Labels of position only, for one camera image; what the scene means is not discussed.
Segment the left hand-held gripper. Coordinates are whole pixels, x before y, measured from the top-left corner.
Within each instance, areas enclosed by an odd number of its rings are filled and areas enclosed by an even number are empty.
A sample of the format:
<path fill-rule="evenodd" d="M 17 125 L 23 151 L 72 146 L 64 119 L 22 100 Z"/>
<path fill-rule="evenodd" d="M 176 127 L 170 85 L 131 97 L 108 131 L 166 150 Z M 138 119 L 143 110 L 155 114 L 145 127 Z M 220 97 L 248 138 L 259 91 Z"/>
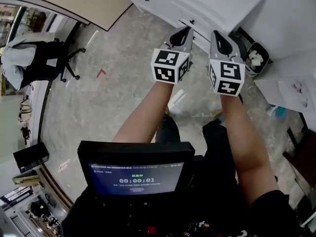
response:
<path fill-rule="evenodd" d="M 155 48 L 151 68 L 155 81 L 178 84 L 190 70 L 194 31 L 189 26 L 176 28 Z"/>

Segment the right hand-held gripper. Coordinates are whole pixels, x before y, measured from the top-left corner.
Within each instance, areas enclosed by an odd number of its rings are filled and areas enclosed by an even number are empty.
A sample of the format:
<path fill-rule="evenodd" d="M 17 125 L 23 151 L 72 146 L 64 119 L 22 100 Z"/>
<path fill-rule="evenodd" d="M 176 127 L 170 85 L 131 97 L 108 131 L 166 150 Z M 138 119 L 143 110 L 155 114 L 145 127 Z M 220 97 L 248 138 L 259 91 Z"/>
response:
<path fill-rule="evenodd" d="M 245 64 L 238 44 L 228 35 L 211 33 L 208 76 L 216 94 L 237 97 L 245 80 Z"/>

